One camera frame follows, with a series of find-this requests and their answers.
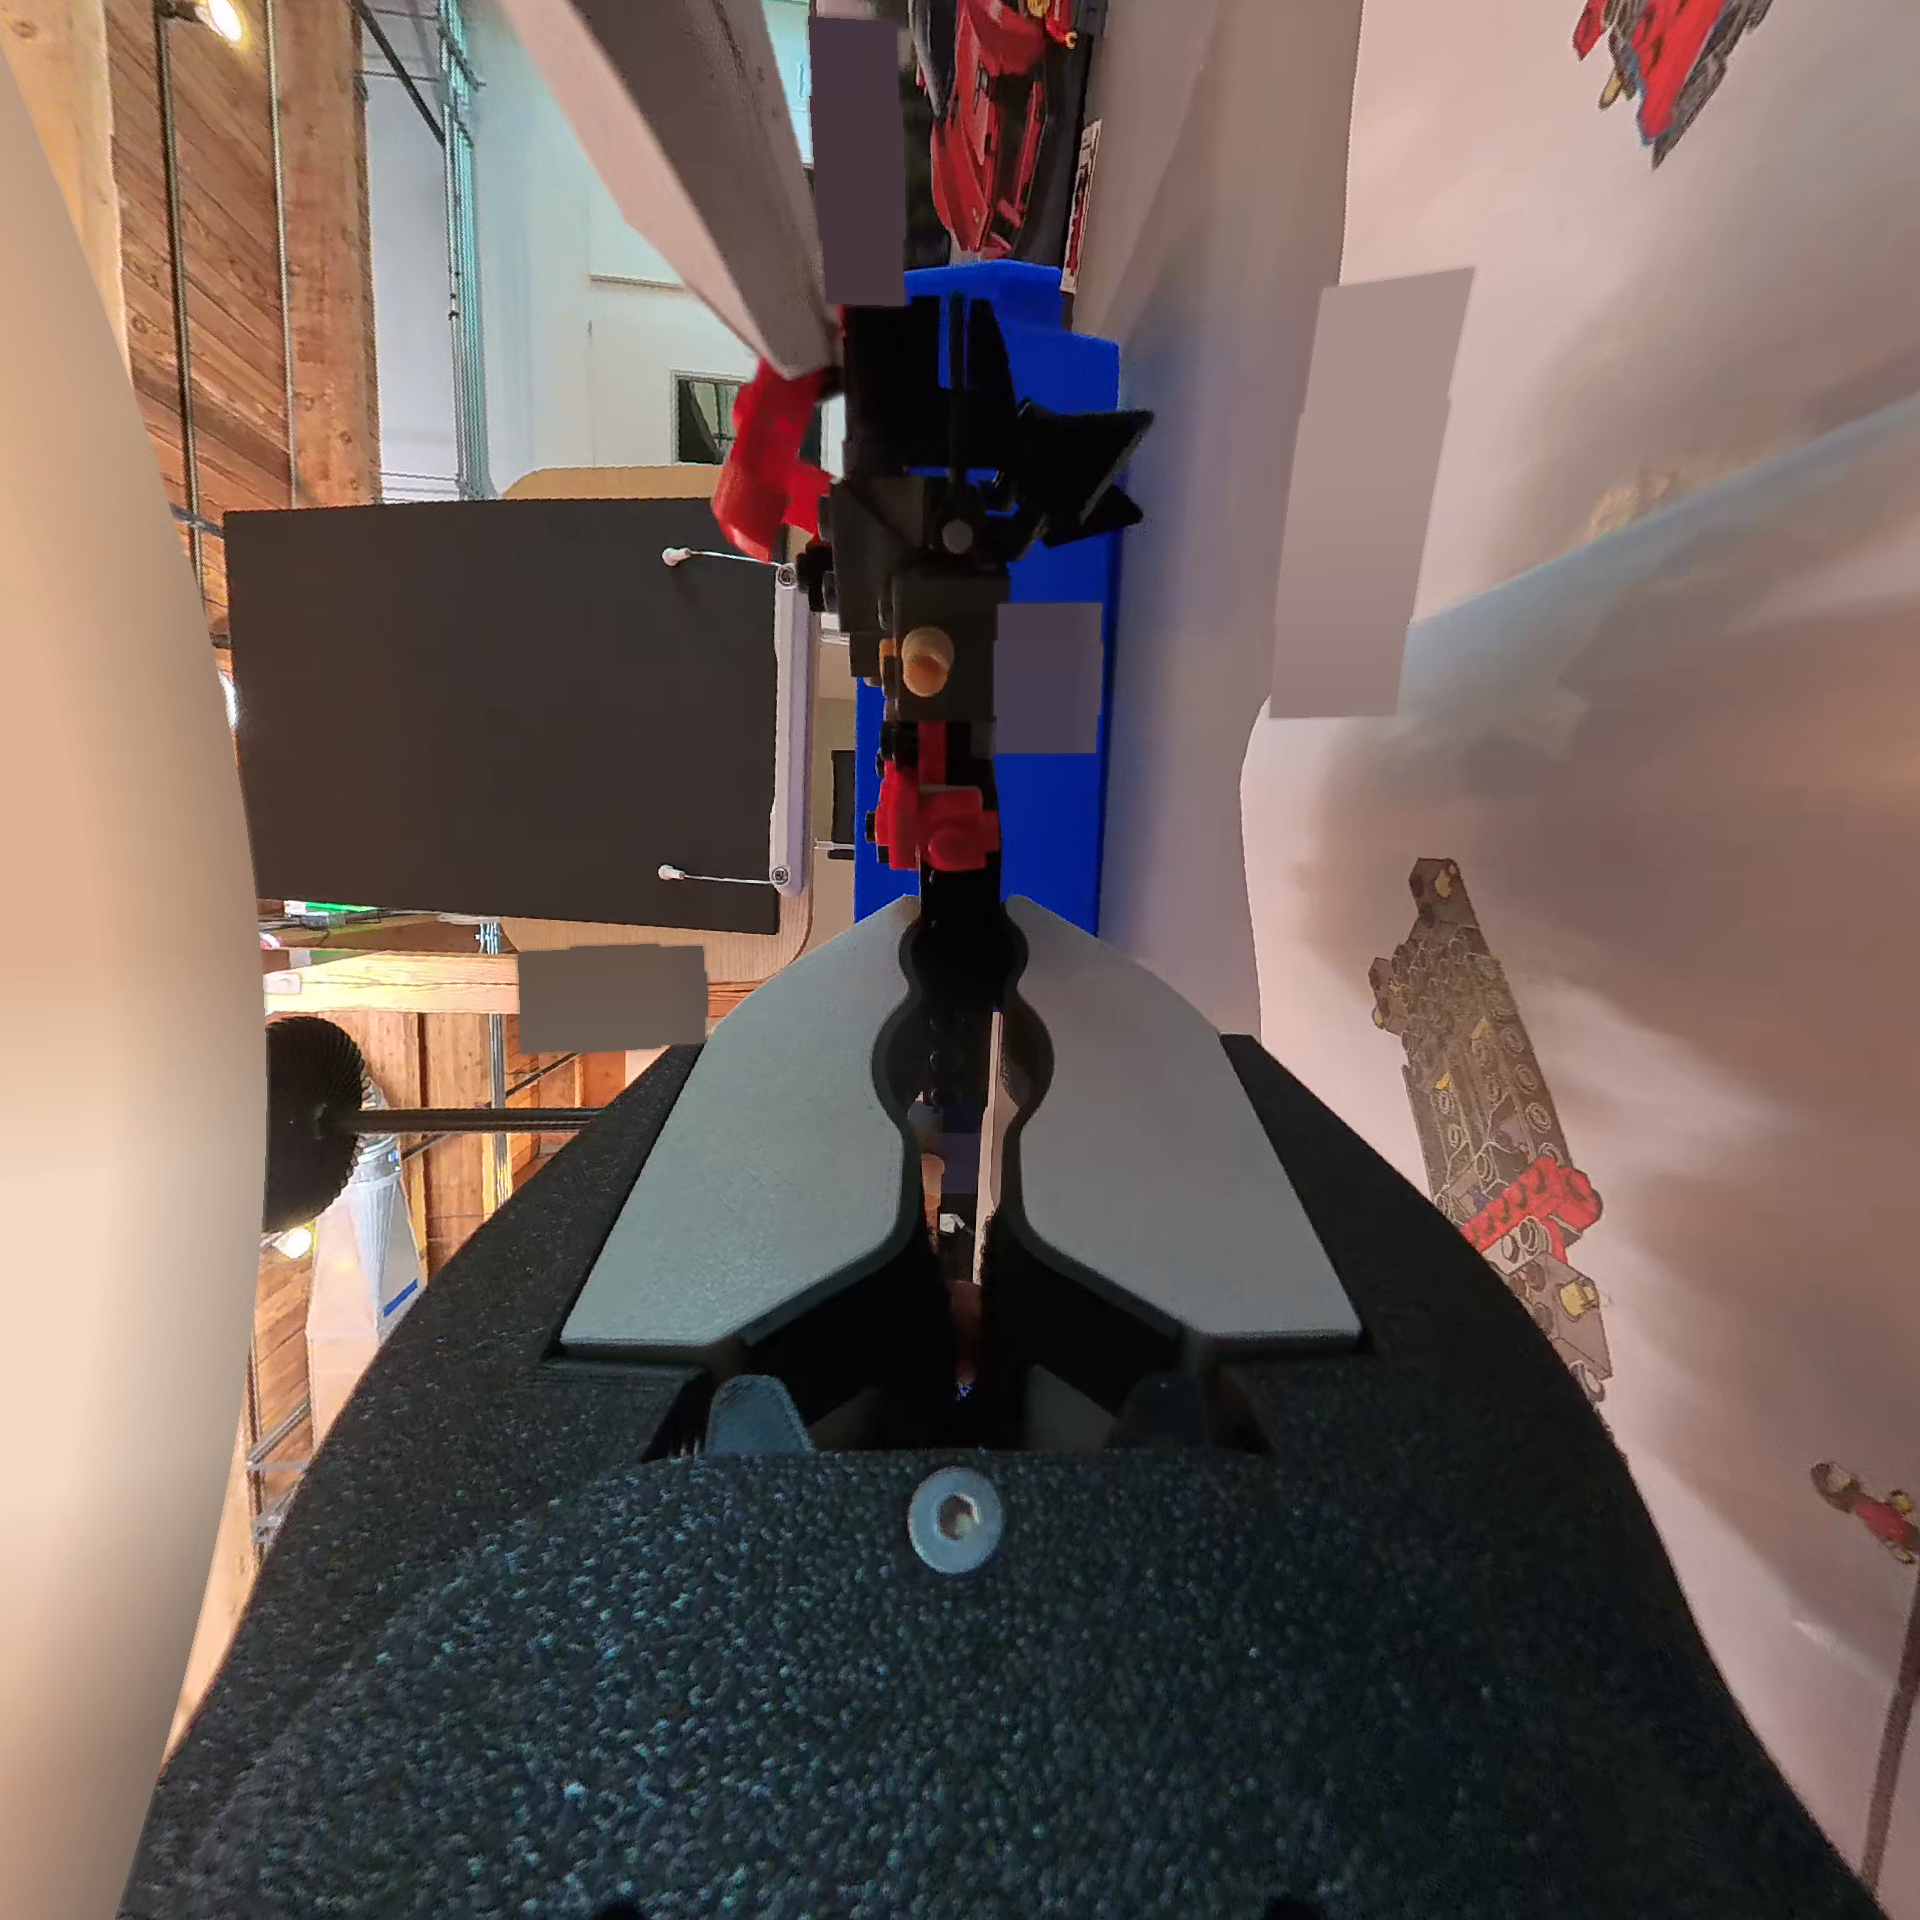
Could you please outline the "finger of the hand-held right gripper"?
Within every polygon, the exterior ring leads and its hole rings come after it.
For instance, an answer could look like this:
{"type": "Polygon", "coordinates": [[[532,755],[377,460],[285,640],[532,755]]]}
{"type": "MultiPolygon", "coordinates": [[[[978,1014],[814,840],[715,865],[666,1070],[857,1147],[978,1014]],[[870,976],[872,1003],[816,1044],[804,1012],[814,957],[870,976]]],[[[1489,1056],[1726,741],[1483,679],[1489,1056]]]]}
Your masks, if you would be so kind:
{"type": "MultiPolygon", "coordinates": [[[[719,4],[504,2],[502,11],[624,220],[756,349],[719,254],[719,4]]],[[[820,370],[772,365],[788,375],[820,370]]]]}
{"type": "Polygon", "coordinates": [[[719,255],[773,365],[834,365],[839,321],[825,299],[824,249],[786,87],[757,2],[722,2],[723,203],[719,255]]]}

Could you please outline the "lego car chassis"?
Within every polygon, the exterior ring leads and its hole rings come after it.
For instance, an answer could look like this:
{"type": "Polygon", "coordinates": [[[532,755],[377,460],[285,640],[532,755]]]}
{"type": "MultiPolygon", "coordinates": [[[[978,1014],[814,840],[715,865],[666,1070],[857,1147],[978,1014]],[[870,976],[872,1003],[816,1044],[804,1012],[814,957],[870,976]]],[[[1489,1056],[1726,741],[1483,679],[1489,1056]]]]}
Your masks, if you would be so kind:
{"type": "Polygon", "coordinates": [[[916,874],[908,955],[919,1006],[899,1094],[951,1204],[972,1192],[994,1109],[994,1026],[1012,969],[996,755],[1087,753],[1101,712],[1098,604],[1017,604],[1010,566],[1139,521],[1123,476],[1144,410],[1017,399],[990,305],[942,310],[945,468],[832,484],[799,561],[816,612],[882,694],[865,837],[916,874]]]}

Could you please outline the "red t-shaped lego piece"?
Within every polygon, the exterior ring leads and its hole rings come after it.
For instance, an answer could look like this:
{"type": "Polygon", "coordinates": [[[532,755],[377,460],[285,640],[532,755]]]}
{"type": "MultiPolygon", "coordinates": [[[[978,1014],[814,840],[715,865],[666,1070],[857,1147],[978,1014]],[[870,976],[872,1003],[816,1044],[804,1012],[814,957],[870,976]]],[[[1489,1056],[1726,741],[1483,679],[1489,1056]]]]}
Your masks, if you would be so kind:
{"type": "Polygon", "coordinates": [[[804,456],[829,367],[783,374],[762,359],[731,405],[731,447],[712,492],[722,536],[757,563],[778,563],[788,527],[817,536],[820,501],[832,479],[804,456]]]}

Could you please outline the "black floor lamp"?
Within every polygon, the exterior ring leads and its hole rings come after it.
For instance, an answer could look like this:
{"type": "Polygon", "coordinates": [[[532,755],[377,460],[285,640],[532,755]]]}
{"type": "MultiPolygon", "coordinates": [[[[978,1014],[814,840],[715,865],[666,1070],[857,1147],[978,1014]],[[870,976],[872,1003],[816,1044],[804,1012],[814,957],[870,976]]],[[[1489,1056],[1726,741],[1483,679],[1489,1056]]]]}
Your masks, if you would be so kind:
{"type": "Polygon", "coordinates": [[[555,1135],[584,1130],[600,1108],[374,1105],[360,1046],[332,1019],[269,1019],[265,1158],[260,1229],[279,1235],[317,1218],[347,1188],[368,1139],[555,1135]]]}

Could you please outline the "black lego set box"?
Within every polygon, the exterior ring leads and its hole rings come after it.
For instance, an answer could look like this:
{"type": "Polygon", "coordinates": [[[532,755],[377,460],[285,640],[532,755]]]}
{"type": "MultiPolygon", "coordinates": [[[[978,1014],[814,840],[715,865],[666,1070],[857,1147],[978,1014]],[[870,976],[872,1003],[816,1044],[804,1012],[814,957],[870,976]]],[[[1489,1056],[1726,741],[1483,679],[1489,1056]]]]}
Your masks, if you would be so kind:
{"type": "Polygon", "coordinates": [[[910,2],[930,206],[963,260],[1063,266],[1104,2],[910,2]]]}

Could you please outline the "blue bin with black divider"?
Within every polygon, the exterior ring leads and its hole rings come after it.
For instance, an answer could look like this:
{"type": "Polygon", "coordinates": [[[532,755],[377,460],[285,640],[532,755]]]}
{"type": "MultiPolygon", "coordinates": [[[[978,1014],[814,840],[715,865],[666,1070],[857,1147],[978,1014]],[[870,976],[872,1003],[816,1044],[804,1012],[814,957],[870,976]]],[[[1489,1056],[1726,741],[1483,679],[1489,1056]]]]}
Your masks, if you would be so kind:
{"type": "MultiPolygon", "coordinates": [[[[1057,416],[1106,413],[1119,405],[1116,342],[1068,327],[1062,271],[1012,258],[908,269],[910,297],[958,297],[992,307],[1005,347],[1017,402],[1035,402],[1057,416]]],[[[1119,590],[1117,527],[1098,537],[1049,546],[1038,539],[1010,566],[1010,598],[1017,605],[1098,605],[1101,613],[1101,708],[1109,705],[1119,590]]],[[[850,862],[852,916],[864,919],[918,892],[918,875],[893,869],[865,835],[865,814],[877,806],[877,752],[883,696],[875,683],[853,683],[853,822],[850,862]]],[[[1035,899],[1094,933],[1101,868],[1109,717],[1098,713],[1089,752],[996,753],[1002,824],[1002,893],[1035,899]]]]}

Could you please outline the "black board on wooden stand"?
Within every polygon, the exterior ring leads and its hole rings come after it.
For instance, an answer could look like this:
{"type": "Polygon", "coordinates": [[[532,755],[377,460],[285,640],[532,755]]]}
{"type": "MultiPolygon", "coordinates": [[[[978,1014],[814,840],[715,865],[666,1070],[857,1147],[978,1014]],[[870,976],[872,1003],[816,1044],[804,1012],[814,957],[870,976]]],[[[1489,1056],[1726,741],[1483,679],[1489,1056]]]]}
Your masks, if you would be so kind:
{"type": "Polygon", "coordinates": [[[779,587],[704,497],[223,518],[262,899],[769,938],[779,587]]]}

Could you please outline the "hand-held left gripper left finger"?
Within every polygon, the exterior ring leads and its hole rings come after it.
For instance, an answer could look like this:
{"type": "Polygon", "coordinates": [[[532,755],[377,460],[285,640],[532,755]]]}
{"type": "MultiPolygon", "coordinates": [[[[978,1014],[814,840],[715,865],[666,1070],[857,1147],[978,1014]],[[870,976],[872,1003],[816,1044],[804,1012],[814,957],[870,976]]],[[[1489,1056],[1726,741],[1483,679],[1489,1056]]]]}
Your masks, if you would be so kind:
{"type": "Polygon", "coordinates": [[[899,898],[718,1021],[559,1332],[575,1359],[715,1361],[885,1260],[905,1132],[875,1065],[908,1001],[899,898]]]}

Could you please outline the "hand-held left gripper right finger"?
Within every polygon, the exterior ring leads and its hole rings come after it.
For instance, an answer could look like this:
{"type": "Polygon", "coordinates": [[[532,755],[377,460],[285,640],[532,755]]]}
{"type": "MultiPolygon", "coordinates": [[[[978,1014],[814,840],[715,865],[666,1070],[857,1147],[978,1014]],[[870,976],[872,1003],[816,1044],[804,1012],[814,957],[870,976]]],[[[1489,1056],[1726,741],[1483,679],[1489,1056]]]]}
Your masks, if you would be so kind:
{"type": "Polygon", "coordinates": [[[1045,1056],[1012,1137],[1023,1243],[1215,1354],[1356,1347],[1358,1312],[1211,1021],[1041,904],[1005,912],[1045,1056]]]}

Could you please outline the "white instruction booklet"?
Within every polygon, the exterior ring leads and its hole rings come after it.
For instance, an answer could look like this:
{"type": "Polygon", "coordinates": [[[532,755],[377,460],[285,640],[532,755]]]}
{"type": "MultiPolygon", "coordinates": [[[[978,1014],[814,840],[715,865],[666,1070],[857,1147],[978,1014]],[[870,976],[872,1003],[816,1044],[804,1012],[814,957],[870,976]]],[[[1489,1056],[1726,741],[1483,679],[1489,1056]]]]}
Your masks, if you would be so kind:
{"type": "Polygon", "coordinates": [[[1601,1202],[1605,1420],[1862,1859],[1916,1573],[1916,4],[1771,4],[1652,164],[1580,4],[1368,4],[1344,276],[1473,267],[1394,717],[1259,717],[1262,1037],[1412,1178],[1448,855],[1601,1202]]]}

